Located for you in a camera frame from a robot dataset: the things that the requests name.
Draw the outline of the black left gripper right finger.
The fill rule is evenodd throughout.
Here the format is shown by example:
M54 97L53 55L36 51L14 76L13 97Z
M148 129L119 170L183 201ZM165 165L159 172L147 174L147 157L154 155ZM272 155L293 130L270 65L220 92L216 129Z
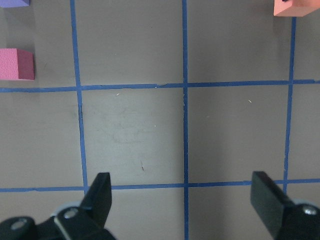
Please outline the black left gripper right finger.
M320 208L291 199L264 171L252 173L250 202L274 240L320 238Z

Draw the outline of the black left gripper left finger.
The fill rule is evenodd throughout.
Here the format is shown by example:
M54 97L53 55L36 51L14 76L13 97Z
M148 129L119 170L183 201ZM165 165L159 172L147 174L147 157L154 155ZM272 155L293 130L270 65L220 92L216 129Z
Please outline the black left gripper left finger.
M111 177L98 173L78 206L68 206L36 224L29 216L16 216L0 223L2 240L114 240L105 229L112 205Z

